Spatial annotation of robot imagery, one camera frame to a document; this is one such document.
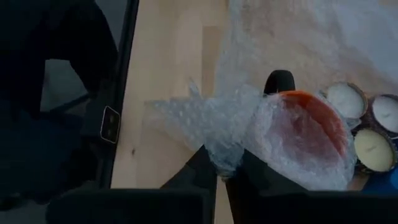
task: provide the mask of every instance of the wooden floor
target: wooden floor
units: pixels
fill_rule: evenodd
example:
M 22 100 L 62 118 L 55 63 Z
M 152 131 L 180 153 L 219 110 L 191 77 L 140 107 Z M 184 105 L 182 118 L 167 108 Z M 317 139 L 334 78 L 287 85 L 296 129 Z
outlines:
M 281 6 L 285 1 L 272 2 L 279 5 L 270 6 L 268 14 L 289 14 Z M 188 96 L 189 79 L 202 95 L 213 93 L 227 17 L 228 0 L 141 0 L 112 188 L 158 188 L 193 155 L 183 143 L 150 125 L 146 102 Z M 255 85 L 263 85 L 274 69 L 288 69 L 297 87 L 307 91 L 337 80 L 355 82 L 370 92 L 396 91 L 394 85 L 374 75 L 377 71 L 370 64 L 347 59 L 344 71 L 335 70 L 303 44 L 279 39 L 278 34 L 289 28 L 289 20 L 275 18 L 264 27 L 266 44 L 261 47 L 267 52 L 267 62 L 252 77 Z M 232 223 L 225 188 L 219 184 L 218 189 L 216 222 Z

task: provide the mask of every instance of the white candle wax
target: white candle wax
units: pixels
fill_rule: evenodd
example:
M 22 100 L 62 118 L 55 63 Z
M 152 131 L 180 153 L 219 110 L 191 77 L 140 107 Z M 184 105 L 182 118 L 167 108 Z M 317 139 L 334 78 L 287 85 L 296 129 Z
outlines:
M 364 129 L 358 131 L 354 140 L 358 159 L 369 169 L 385 172 L 394 162 L 394 153 L 387 139 L 381 134 Z
M 336 83 L 329 87 L 326 97 L 345 118 L 359 118 L 364 112 L 361 94 L 346 83 Z
M 376 121 L 387 130 L 398 133 L 398 101 L 386 96 L 378 96 L 372 108 Z

